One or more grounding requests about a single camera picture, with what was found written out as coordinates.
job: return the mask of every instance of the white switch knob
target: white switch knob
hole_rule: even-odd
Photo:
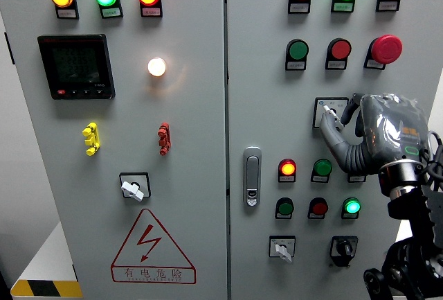
[[[143,192],[140,191],[139,188],[140,186],[137,186],[136,184],[130,184],[129,182],[123,182],[122,184],[122,191],[126,195],[141,202],[141,200],[145,197],[145,194],[143,194]]]
[[[289,255],[285,246],[275,245],[275,251],[278,256],[286,263],[292,263],[292,257]]]

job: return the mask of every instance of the digital power meter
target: digital power meter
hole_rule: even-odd
[[[116,95],[105,35],[41,35],[37,40],[53,99]]]

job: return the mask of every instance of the yellow terminal connector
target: yellow terminal connector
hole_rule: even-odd
[[[84,144],[89,146],[86,151],[88,156],[93,156],[97,150],[100,148],[100,138],[98,136],[98,128],[95,122],[91,122],[82,131],[83,136],[86,137]]]

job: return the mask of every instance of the lightning bolt symbol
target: lightning bolt symbol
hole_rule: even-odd
[[[155,239],[151,239],[151,240],[145,240],[146,236],[149,234],[149,232],[154,228],[154,226],[152,226],[151,224],[149,224],[145,230],[145,232],[143,233],[143,235],[141,236],[140,240],[137,242],[137,245],[143,245],[145,243],[149,243],[149,242],[154,242],[154,244],[152,245],[151,249],[146,253],[146,255],[142,255],[141,256],[141,261],[140,263],[142,263],[143,261],[147,260],[147,255],[153,250],[153,248],[155,246],[157,246],[157,244],[159,243],[159,241],[161,240],[161,238],[155,238]]]

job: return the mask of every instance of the warning sign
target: warning sign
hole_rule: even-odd
[[[149,209],[132,225],[111,273],[119,283],[196,283],[194,265]]]

